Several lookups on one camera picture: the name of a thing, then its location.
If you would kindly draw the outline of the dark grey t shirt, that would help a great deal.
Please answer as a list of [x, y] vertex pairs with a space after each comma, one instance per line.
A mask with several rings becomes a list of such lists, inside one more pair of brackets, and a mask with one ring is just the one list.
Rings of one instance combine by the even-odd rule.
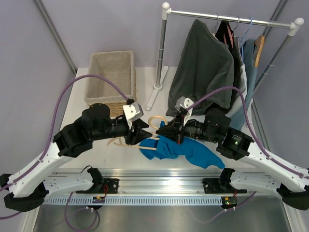
[[176, 101], [180, 97], [197, 102], [218, 88], [239, 86], [239, 68], [229, 48], [204, 22], [193, 22], [170, 86], [167, 116], [177, 113]]

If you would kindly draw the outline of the light wooden hanger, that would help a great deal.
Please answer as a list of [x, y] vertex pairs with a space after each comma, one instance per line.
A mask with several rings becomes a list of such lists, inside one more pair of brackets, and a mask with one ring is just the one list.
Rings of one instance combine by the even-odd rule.
[[[160, 120], [160, 121], [163, 121], [164, 122], [164, 125], [167, 125], [168, 124], [168, 121], [165, 117], [163, 116], [151, 116], [148, 118], [148, 124], [149, 126], [154, 129], [155, 131], [157, 131], [159, 129], [158, 126], [154, 125], [153, 124], [153, 120]], [[158, 135], [156, 134], [156, 132], [151, 132], [152, 136], [145, 139], [145, 140], [152, 140], [152, 141], [159, 141], [159, 137]], [[145, 149], [145, 150], [156, 150], [156, 148], [154, 147], [150, 147], [150, 146], [141, 146], [140, 145], [140, 142], [137, 143], [136, 145], [127, 145], [123, 142], [123, 139], [120, 138], [120, 137], [117, 137], [117, 138], [112, 138], [110, 139], [108, 142], [107, 142], [107, 145], [106, 146], [109, 146], [109, 145], [116, 145], [116, 146], [122, 146], [122, 147], [131, 147], [131, 148], [137, 148], [137, 149]]]

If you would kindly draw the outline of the bright blue t shirt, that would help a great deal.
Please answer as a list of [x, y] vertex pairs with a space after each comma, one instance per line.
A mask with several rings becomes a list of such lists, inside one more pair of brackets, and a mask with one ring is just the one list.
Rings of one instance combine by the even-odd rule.
[[141, 146], [156, 148], [156, 150], [140, 149], [141, 153], [149, 160], [154, 158], [175, 160], [183, 156], [190, 164], [203, 169], [210, 166], [216, 166], [220, 169], [225, 168], [223, 161], [214, 152], [195, 140], [184, 138], [183, 143], [178, 145], [166, 137], [158, 137], [159, 141], [142, 140], [140, 143]]

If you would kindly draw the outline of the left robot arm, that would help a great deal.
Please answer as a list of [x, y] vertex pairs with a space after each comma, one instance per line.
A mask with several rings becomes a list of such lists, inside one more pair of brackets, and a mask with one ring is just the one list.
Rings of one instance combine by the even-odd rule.
[[110, 118], [110, 109], [95, 103], [83, 110], [73, 123], [66, 125], [42, 152], [24, 169], [15, 174], [2, 174], [0, 186], [8, 190], [4, 197], [5, 207], [18, 212], [31, 211], [55, 196], [76, 192], [99, 193], [104, 179], [97, 168], [71, 177], [53, 179], [49, 175], [63, 164], [72, 161], [92, 149], [93, 142], [124, 137], [127, 145], [136, 145], [152, 136], [145, 131], [149, 127], [141, 120], [140, 105], [136, 102], [125, 105], [124, 113]]

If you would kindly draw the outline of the white plastic hanger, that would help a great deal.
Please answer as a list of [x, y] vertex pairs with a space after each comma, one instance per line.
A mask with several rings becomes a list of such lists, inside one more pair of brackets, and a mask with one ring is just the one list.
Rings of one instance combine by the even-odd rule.
[[215, 27], [214, 27], [214, 30], [213, 30], [213, 33], [212, 33], [212, 35], [215, 37], [215, 34], [216, 34], [216, 31], [217, 31], [217, 27], [218, 27], [218, 25], [219, 25], [219, 15], [218, 14], [216, 14], [216, 25], [215, 25]]

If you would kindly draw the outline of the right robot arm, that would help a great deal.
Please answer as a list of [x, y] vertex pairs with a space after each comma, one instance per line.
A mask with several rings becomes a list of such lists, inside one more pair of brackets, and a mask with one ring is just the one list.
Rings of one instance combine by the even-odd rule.
[[215, 184], [204, 180], [216, 193], [246, 193], [255, 191], [273, 195], [298, 210], [309, 208], [309, 171], [298, 167], [259, 146], [258, 141], [229, 126], [231, 119], [217, 109], [210, 109], [204, 122], [190, 119], [181, 112], [156, 133], [177, 144], [185, 138], [217, 144], [222, 156], [262, 169], [265, 175], [245, 174], [224, 168]]

